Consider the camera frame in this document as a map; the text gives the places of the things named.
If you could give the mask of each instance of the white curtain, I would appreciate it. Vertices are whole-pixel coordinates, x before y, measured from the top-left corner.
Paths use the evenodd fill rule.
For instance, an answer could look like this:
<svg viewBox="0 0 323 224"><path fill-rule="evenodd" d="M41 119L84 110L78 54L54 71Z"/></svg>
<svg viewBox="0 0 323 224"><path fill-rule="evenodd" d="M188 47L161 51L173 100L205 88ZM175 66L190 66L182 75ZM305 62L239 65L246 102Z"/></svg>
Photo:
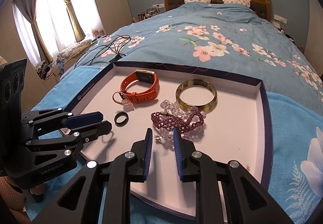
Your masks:
<svg viewBox="0 0 323 224"><path fill-rule="evenodd" d="M93 39L92 29L103 29L94 0L71 0L75 15L87 36Z"/></svg>
<svg viewBox="0 0 323 224"><path fill-rule="evenodd" d="M21 40L21 43L25 49L25 52L35 67L41 62L38 47L35 41L33 30L31 29L31 24L26 20L26 18L21 14L19 9L15 4L13 4L14 17L17 26L17 31Z"/></svg>
<svg viewBox="0 0 323 224"><path fill-rule="evenodd" d="M75 42L63 0L37 0L36 20L43 41L52 56Z"/></svg>

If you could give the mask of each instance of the tray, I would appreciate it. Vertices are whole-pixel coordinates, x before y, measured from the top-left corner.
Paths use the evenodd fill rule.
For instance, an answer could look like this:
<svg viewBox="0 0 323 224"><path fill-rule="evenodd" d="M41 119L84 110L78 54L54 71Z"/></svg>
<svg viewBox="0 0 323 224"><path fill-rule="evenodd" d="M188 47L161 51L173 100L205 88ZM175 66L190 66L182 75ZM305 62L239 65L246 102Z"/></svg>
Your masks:
<svg viewBox="0 0 323 224"><path fill-rule="evenodd" d="M113 119L123 108L113 102L112 94L119 91L122 80L138 68L157 73L160 84L158 97L135 105L135 110L128 112L128 124L117 127ZM220 162L239 161L268 189L273 144L264 84L259 79L223 71L158 63L111 63L65 108L74 114L100 111L104 119L112 123L110 134L85 144L82 150L84 158L99 163L111 161L129 151L133 142L143 139L148 127L155 134L151 113L162 111L160 103L165 99L175 102L178 85L189 79L206 80L215 86L218 93L218 104L204 121L204 134L194 142L196 149ZM130 87L129 91L142 92L147 84L137 81ZM193 87L185 90L181 98L189 104L200 105L209 102L213 96L207 89ZM180 182L175 154L161 144L153 143L147 181L131 183L131 193L166 212L192 220L195 217L195 184ZM224 200L222 204L226 219Z"/></svg>

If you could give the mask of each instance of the black ring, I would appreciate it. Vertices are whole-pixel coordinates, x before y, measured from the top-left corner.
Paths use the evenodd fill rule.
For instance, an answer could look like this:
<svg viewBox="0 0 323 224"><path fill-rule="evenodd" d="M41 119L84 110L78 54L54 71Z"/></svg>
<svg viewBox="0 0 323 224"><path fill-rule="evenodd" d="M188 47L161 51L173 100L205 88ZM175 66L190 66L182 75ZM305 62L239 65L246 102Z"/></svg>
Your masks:
<svg viewBox="0 0 323 224"><path fill-rule="evenodd" d="M120 117L120 116L125 116L125 120L123 120L122 122L117 122L117 119ZM116 116L114 117L114 123L116 124L116 126L124 126L128 123L129 121L129 116L126 112L119 112L116 114Z"/></svg>

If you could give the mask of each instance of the electrical outlet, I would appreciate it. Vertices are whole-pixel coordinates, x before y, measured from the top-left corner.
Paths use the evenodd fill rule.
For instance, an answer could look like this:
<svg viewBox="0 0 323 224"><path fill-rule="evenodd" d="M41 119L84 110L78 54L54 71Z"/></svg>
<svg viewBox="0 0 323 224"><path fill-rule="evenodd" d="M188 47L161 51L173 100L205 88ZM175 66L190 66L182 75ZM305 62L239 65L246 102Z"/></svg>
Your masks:
<svg viewBox="0 0 323 224"><path fill-rule="evenodd" d="M274 20L272 20L271 23L273 24L273 26L280 29L280 24L279 23L275 22Z"/></svg>
<svg viewBox="0 0 323 224"><path fill-rule="evenodd" d="M276 21L279 21L279 22L282 22L282 23L287 24L287 19L285 19L285 18L283 18L283 17L281 17L281 16L279 16L279 15L274 15L274 19L275 19Z"/></svg>
<svg viewBox="0 0 323 224"><path fill-rule="evenodd" d="M155 8L159 8L160 9L160 8L165 8L165 5L163 3L161 3L161 4L155 4L152 7L153 7L153 9L155 9Z"/></svg>

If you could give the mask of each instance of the smartwatch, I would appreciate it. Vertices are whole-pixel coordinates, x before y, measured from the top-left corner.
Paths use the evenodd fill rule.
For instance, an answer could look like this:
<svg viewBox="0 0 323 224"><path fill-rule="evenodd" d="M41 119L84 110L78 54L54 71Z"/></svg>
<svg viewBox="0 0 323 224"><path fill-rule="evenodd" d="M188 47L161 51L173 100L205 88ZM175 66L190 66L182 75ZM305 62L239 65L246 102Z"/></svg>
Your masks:
<svg viewBox="0 0 323 224"><path fill-rule="evenodd" d="M152 84L151 87L142 92L127 92L127 86L130 85L134 81L140 81ZM130 100L130 102L134 104L144 103L151 100L154 100L158 95L159 90L159 80L157 74L153 71L137 69L132 74L127 76L120 85L120 91L122 91Z"/></svg>

